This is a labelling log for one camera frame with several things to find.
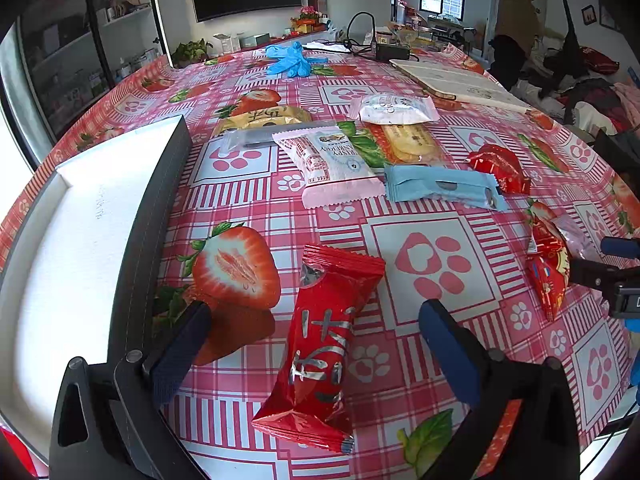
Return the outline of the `white clear snack packet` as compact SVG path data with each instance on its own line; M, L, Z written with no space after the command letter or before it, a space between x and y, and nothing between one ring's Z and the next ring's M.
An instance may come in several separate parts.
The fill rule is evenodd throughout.
M347 114L350 120L379 126L408 126L438 122L440 116L431 98L377 93L352 100Z

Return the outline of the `blue rubber gloves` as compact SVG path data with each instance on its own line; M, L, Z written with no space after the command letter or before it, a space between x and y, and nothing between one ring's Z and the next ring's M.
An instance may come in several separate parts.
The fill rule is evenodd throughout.
M306 58L299 41L294 41L288 47L270 44L265 48L265 55L272 61L266 68L266 73L285 74L288 78L308 77L311 74L311 66L328 62L327 58Z

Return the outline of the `person in brown vest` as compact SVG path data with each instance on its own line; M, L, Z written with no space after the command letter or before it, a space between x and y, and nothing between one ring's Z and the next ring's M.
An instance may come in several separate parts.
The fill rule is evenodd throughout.
M494 60L489 73L506 90L518 82L537 38L562 40L564 36L540 24L534 0L499 0L495 36L489 41Z

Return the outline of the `potted green plant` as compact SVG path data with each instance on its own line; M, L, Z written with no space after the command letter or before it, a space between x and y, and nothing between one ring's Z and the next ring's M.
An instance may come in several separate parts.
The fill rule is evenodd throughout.
M189 41L186 44L179 44L176 50L171 53L172 66L185 68L191 64L203 63L209 59L208 48L210 43L204 38L198 41Z

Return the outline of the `mauve snack packet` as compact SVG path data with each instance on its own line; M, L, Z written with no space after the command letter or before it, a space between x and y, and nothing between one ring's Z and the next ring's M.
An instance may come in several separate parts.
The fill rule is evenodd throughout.
M582 229L568 214L560 214L551 220L567 247L573 259L582 259L601 262L600 254L594 246L591 238L582 232Z

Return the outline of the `long red snack packet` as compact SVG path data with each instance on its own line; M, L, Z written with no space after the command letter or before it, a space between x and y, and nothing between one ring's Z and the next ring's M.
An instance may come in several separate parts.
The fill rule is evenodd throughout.
M356 317L384 273L381 258L305 246L283 363L252 419L256 430L334 453L352 452L343 394L346 356Z

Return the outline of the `pink white snack packet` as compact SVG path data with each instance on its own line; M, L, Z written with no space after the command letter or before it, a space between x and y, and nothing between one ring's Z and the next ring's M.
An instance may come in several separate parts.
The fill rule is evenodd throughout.
M303 174L307 209L385 194L383 182L337 126L283 131L272 138Z

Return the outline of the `light blue snack packet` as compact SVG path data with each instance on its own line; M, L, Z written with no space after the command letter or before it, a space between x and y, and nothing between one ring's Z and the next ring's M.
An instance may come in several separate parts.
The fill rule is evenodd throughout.
M423 165L387 165L384 174L386 196L391 202L429 198L499 212L509 209L491 174Z

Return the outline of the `pile of clothes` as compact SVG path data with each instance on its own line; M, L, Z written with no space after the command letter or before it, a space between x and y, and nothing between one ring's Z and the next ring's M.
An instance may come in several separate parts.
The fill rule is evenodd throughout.
M588 47L537 41L512 92L574 131L612 166L639 167L639 89L612 81L620 64Z

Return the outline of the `white shelf unit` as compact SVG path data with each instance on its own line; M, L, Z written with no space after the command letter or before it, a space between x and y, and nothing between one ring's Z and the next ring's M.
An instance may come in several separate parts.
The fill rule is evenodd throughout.
M163 53L153 0L30 0L17 32L30 88L56 140Z

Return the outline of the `red gold snack packet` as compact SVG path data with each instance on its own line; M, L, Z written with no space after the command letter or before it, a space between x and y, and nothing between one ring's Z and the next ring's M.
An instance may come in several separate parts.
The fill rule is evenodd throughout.
M526 273L544 316L553 322L565 298L570 277L570 254L559 229L558 216L539 200L528 200L528 222L532 234L526 256Z

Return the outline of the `strawberry pattern tablecloth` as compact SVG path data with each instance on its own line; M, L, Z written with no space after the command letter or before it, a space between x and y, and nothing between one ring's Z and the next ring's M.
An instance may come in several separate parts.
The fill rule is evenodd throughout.
M270 75L262 52L214 65L173 70L157 60L123 80L68 130L36 171L1 226L9 249L52 170L113 136L182 116L193 151L171 213L160 281L179 287L182 259L194 240L221 222L240 222L265 237L282 294L268 339L193 367L166 408L169 425L214 479L410 479L400 439L423 419L464 406L451 393L420 337L416 317L434 294L488 348L519 361L559 359L575 403L579 439L593 441L627 390L629 338L592 290L570 286L554 320L542 312L526 275L528 199L506 212L459 203L383 197L308 209L303 177L280 148L224 154L213 132L228 109L255 98L297 106L317 119L341 120L358 96L420 88L392 66L334 54L307 78ZM308 244L365 252L385 260L386 274L363 308L349 348L345 392L355 429L349 456L261 434L253 416L276 381Z

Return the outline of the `yellow biscuit packet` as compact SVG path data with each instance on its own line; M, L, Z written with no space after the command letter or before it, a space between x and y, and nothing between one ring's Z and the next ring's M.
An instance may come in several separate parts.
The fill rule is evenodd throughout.
M442 166L446 156L424 125L375 125L338 122L356 151L372 168L385 165Z

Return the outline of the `white folded mat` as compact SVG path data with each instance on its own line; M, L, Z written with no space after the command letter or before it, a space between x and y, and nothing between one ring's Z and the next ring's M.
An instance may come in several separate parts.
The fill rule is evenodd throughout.
M504 90L498 82L469 70L405 60L391 60L390 64L428 93L444 100L499 107L519 113L529 109L527 103Z

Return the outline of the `red flower arrangement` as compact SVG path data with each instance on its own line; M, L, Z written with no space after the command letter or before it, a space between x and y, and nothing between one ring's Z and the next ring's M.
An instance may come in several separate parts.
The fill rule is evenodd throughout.
M313 6L303 6L299 10L299 21L305 23L318 23L321 13L317 11Z

